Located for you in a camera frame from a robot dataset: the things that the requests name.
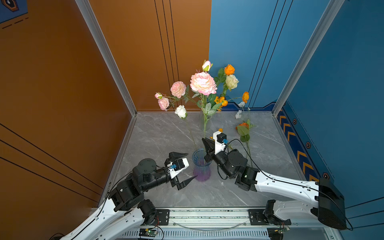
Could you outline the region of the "purple ribbed glass vase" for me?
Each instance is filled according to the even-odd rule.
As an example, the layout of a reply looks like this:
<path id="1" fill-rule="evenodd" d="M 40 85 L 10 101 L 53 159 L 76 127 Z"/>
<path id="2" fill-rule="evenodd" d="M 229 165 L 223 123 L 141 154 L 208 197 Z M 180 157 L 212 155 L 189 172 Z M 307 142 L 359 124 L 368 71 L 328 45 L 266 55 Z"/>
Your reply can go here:
<path id="1" fill-rule="evenodd" d="M 210 163 L 205 161 L 206 151 L 198 149 L 193 153 L 194 176 L 199 182 L 206 182 L 211 177 Z"/>

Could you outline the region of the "clear ribbed glass vase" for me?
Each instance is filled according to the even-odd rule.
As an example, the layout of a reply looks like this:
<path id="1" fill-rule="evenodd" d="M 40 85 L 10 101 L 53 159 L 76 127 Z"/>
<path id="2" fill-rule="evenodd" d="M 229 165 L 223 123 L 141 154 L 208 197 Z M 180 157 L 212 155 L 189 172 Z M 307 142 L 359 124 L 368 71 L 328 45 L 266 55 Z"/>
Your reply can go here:
<path id="1" fill-rule="evenodd" d="M 206 131 L 208 131 L 212 125 L 212 121 L 210 120 L 210 116 L 208 116 L 208 120 L 205 124 L 205 115 L 204 115 L 204 112 L 202 110 L 200 110 L 200 113 L 199 113 L 199 128 L 204 132 L 204 126 L 206 126 Z"/>

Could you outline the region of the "orange gerbera flower stem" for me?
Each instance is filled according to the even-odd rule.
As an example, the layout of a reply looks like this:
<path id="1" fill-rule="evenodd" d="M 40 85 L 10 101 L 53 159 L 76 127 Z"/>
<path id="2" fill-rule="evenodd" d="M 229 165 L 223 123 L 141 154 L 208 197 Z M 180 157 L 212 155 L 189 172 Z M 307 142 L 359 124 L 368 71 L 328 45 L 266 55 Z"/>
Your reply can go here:
<path id="1" fill-rule="evenodd" d="M 247 151 L 247 158 L 248 159 L 250 159 L 250 155 L 251 155 L 249 143 L 250 143 L 250 139 L 251 139 L 250 130 L 252 127 L 253 127 L 253 125 L 251 124 L 250 119 L 247 119 L 245 122 L 236 126 L 236 130 L 237 130 L 238 134 L 240 135 L 240 141 L 242 143 L 245 143 L 247 146 L 246 151 Z"/>

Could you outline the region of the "white rose flower stem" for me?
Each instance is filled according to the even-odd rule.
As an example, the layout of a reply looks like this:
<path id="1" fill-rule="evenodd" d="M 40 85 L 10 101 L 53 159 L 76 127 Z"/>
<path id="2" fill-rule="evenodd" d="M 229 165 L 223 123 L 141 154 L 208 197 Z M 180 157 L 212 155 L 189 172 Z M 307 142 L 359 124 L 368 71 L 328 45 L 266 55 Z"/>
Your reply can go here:
<path id="1" fill-rule="evenodd" d="M 176 114 L 180 119 L 182 119 L 182 120 L 186 123 L 187 128 L 188 128 L 188 131 L 189 131 L 189 134 L 190 134 L 191 139 L 192 139 L 192 142 L 193 142 L 193 144 L 194 144 L 194 149 L 197 150 L 197 149 L 198 149 L 198 146 L 197 146 L 196 141 L 195 141 L 195 138 L 194 138 L 194 136 L 193 136 L 191 127 L 190 127 L 190 125 L 189 125 L 189 123 L 188 123 L 188 119 L 187 119 L 187 117 L 188 117 L 188 112 L 187 112 L 185 106 L 184 106 L 184 105 L 179 105 L 179 106 L 176 108 L 176 110 L 175 110 L 175 114 Z"/>

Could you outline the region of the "orange poppy flower stem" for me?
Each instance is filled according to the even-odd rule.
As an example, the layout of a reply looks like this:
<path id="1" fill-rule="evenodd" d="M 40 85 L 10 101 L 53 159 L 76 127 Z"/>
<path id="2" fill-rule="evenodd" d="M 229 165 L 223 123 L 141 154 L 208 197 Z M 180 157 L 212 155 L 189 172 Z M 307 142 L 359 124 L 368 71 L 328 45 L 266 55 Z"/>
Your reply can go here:
<path id="1" fill-rule="evenodd" d="M 244 92 L 241 97 L 237 97 L 237 98 L 228 98 L 227 96 L 225 97 L 216 96 L 216 98 L 214 99 L 214 103 L 221 104 L 221 106 L 218 108 L 219 111 L 237 111 L 240 109 L 239 103 L 244 101 L 247 104 L 249 99 L 250 99 L 250 93 Z"/>

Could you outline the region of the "small pink rose spray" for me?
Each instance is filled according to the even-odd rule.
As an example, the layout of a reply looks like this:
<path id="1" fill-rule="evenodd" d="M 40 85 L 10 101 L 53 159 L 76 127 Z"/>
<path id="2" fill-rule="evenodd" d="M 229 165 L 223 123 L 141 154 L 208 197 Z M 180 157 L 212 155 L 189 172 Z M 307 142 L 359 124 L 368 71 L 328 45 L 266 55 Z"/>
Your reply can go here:
<path id="1" fill-rule="evenodd" d="M 176 105 L 179 101 L 184 102 L 193 102 L 196 103 L 195 100 L 189 95 L 190 87 L 184 82 L 178 81 L 174 82 L 171 86 L 171 94 L 165 95 L 163 93 L 157 92 L 155 93 L 155 98 L 158 101 L 158 105 L 162 111 L 167 111 L 169 108 L 176 108 Z"/>

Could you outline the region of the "cream rose flower stem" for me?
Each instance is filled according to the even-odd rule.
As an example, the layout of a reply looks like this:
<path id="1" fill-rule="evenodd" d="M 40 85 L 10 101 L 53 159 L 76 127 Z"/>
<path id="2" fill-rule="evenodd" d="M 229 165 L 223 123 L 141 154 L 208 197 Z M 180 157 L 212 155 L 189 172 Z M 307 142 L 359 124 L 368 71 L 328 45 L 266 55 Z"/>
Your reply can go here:
<path id="1" fill-rule="evenodd" d="M 235 75 L 226 75 L 225 83 L 223 85 L 223 93 L 222 96 L 224 97 L 227 94 L 227 91 L 232 91 L 235 88 L 237 88 L 239 83 L 239 80 L 236 78 Z"/>

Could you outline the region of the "yellow rose flower stem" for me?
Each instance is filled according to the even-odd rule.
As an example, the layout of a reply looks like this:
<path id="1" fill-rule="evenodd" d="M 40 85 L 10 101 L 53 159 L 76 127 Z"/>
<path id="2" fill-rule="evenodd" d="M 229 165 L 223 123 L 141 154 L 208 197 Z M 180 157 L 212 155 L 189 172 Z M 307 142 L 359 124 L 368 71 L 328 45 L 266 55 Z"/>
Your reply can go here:
<path id="1" fill-rule="evenodd" d="M 219 68 L 218 75 L 214 77 L 216 85 L 219 86 L 220 84 L 224 84 L 227 79 L 227 76 L 233 75 L 234 73 L 235 73 L 235 68 L 230 64 L 228 64 L 224 68 Z"/>

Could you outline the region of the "pink white bouquet spray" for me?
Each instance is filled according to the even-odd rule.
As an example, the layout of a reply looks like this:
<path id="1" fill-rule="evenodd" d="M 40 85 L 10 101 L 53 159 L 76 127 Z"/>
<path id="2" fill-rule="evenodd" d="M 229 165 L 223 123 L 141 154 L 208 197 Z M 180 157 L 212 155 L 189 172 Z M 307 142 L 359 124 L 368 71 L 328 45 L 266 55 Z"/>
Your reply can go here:
<path id="1" fill-rule="evenodd" d="M 202 72 L 196 73 L 191 76 L 190 88 L 195 93 L 193 99 L 199 97 L 197 100 L 197 107 L 204 112 L 205 124 L 213 115 L 218 112 L 221 104 L 215 104 L 214 99 L 217 96 L 218 87 L 214 78 L 209 74 L 213 64 L 210 61 L 204 61 L 202 65 Z M 206 126 L 204 126 L 204 137 L 207 136 Z"/>

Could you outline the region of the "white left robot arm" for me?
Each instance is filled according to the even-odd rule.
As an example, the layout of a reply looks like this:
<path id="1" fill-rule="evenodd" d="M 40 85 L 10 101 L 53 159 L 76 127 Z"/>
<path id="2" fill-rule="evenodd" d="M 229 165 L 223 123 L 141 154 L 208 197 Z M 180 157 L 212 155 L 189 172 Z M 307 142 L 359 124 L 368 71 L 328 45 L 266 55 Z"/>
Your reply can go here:
<path id="1" fill-rule="evenodd" d="M 143 159 L 127 177 L 111 190 L 93 214 L 77 228 L 63 236 L 64 240 L 115 240 L 124 232 L 142 224 L 156 224 L 156 208 L 145 199 L 145 192 L 170 183 L 178 190 L 193 178 L 179 182 L 177 176 L 189 167 L 187 154 L 171 152 L 164 167 L 153 159 Z"/>

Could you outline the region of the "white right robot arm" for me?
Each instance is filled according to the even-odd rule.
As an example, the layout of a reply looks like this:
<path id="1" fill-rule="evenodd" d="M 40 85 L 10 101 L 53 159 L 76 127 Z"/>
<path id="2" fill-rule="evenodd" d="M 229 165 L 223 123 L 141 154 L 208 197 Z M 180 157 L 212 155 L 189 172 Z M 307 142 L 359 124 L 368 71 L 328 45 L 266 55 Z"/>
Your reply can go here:
<path id="1" fill-rule="evenodd" d="M 214 161 L 227 179 L 244 191 L 272 193 L 289 201 L 269 200 L 263 212 L 267 223 L 280 225 L 291 219 L 317 219 L 321 224 L 346 230 L 345 198 L 328 179 L 300 181 L 272 175 L 257 167 L 249 167 L 248 160 L 237 150 L 226 152 L 227 141 L 203 138 L 205 160 Z"/>

